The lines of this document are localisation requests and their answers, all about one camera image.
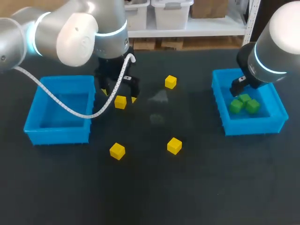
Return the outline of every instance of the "shelf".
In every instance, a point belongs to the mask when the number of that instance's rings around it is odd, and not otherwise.
[[[189,18],[185,30],[157,30],[154,9],[149,8],[147,29],[129,31],[130,38],[166,38],[200,36],[237,36],[245,35],[246,24],[235,7],[228,9],[225,18],[192,19]]]

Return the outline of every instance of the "cable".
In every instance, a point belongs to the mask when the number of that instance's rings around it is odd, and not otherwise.
[[[21,73],[24,73],[25,75],[27,75],[30,79],[32,79],[38,86],[40,86],[57,104],[59,104],[61,107],[63,107],[65,110],[67,110],[69,113],[77,116],[77,117],[80,117],[80,118],[84,118],[84,119],[92,119],[92,118],[95,118],[99,115],[101,115],[109,106],[109,104],[112,102],[113,98],[115,97],[120,85],[121,85],[121,82],[122,82],[122,79],[123,79],[123,76],[124,76],[124,73],[126,71],[126,67],[127,67],[127,64],[129,62],[129,59],[131,59],[131,61],[133,63],[135,63],[135,56],[133,54],[128,54],[126,56],[126,58],[124,59],[124,63],[123,63],[123,66],[122,66],[122,69],[121,69],[121,72],[120,72],[120,75],[119,75],[119,78],[117,80],[117,83],[116,85],[114,86],[113,90],[112,90],[112,93],[110,95],[110,97],[108,98],[108,100],[106,101],[106,103],[104,104],[104,106],[95,114],[92,114],[92,115],[83,115],[83,114],[80,114],[78,112],[75,112],[74,110],[70,109],[69,107],[67,107],[65,104],[63,104],[58,98],[56,98],[34,75],[32,75],[31,73],[29,73],[27,70],[21,68],[21,67],[15,67],[16,70],[20,71]]]

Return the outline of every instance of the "white shelf unit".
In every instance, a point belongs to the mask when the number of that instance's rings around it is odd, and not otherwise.
[[[246,23],[236,7],[230,7],[225,18],[192,19],[184,30],[157,30],[154,9],[149,8],[147,29],[129,31],[130,38],[166,38],[244,35]]]
[[[239,5],[249,0],[234,0]],[[149,6],[147,12],[147,29],[129,31],[130,38],[168,38],[168,37],[201,37],[201,36],[237,36],[245,35],[243,44],[250,41],[257,11],[261,0],[250,0],[250,15],[248,23],[245,22],[241,7],[229,4],[225,18],[192,19],[189,17],[184,30],[157,30],[154,8]]]

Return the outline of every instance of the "glowing light ring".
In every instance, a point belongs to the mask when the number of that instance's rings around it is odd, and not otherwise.
[[[32,30],[32,46],[33,49],[36,51],[37,54],[39,54],[40,56],[42,56],[41,53],[39,53],[37,45],[36,45],[36,32],[37,32],[37,28],[38,28],[38,24],[42,21],[42,19],[47,16],[48,14],[50,14],[51,12],[47,12],[42,14],[36,21],[36,23],[34,24],[33,30]]]
[[[121,31],[123,31],[126,27],[127,27],[127,20],[125,21],[124,25],[123,25],[120,29],[118,29],[118,30],[116,30],[116,31],[114,31],[114,32],[111,32],[111,33],[106,33],[106,34],[96,34],[96,36],[97,36],[97,37],[109,37],[109,36],[113,36],[113,35],[119,34],[119,33],[120,33]]]
[[[259,59],[258,59],[258,57],[257,57],[257,54],[256,54],[256,44],[255,44],[255,47],[254,47],[254,54],[255,54],[256,61],[258,62],[258,64],[259,64],[262,68],[264,68],[265,70],[267,70],[268,72],[274,73],[274,74],[286,74],[286,72],[278,72],[278,71],[274,71],[274,70],[270,70],[270,69],[266,68],[266,67],[259,61]]]

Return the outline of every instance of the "gray robot arm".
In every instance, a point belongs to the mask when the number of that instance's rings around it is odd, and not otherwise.
[[[123,0],[69,0],[51,13],[21,9],[0,19],[0,72],[37,54],[69,66],[83,65],[91,53],[117,58],[129,48],[126,24]]]
[[[300,74],[300,1],[283,5],[271,17],[256,43],[244,45],[237,62],[244,76],[232,82],[230,92],[259,88],[286,76]]]

